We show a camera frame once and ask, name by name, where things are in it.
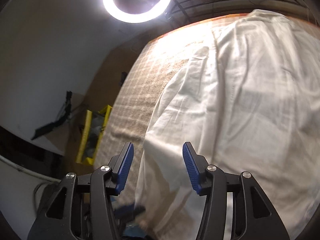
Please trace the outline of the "white shirt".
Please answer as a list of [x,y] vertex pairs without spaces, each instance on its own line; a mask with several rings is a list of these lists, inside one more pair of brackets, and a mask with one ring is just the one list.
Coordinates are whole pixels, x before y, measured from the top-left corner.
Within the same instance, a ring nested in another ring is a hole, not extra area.
[[157,239],[194,239],[204,208],[182,146],[225,172],[251,172],[291,239],[319,205],[319,28],[255,10],[160,38],[186,64],[161,93],[145,135],[136,202]]

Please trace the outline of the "black tripod stand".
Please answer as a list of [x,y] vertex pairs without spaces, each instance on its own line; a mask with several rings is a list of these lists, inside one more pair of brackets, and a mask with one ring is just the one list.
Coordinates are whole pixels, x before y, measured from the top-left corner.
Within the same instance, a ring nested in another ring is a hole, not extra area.
[[55,129],[62,126],[65,122],[67,122],[70,119],[71,113],[73,111],[72,110],[72,96],[73,96],[72,91],[66,92],[65,103],[63,104],[56,120],[35,129],[35,133],[34,133],[33,137],[31,138],[31,141],[36,140],[37,138],[40,138],[44,135],[51,133],[52,131],[54,131]]

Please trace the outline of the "yellow storage bin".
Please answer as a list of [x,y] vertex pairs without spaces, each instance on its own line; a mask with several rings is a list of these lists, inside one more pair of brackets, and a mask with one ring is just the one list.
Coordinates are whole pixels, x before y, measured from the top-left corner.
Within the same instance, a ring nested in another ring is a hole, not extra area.
[[93,166],[111,111],[110,105],[98,112],[86,111],[76,163]]

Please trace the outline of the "beige checkered bed cover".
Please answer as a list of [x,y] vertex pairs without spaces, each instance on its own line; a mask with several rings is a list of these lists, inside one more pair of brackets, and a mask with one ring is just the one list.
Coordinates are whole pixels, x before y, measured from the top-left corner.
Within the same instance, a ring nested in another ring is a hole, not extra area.
[[143,48],[113,104],[94,162],[94,167],[104,165],[126,142],[133,143],[135,154],[125,189],[116,197],[119,205],[135,201],[144,137],[164,87],[211,36],[217,38],[227,25],[245,16],[230,14],[189,24],[154,38]]

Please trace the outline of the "black metal rack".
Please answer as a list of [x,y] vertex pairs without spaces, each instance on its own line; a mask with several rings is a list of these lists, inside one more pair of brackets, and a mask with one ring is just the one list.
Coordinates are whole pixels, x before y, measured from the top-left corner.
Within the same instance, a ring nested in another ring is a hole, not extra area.
[[178,28],[208,18],[245,14],[254,9],[312,20],[312,13],[304,0],[171,0],[164,16]]

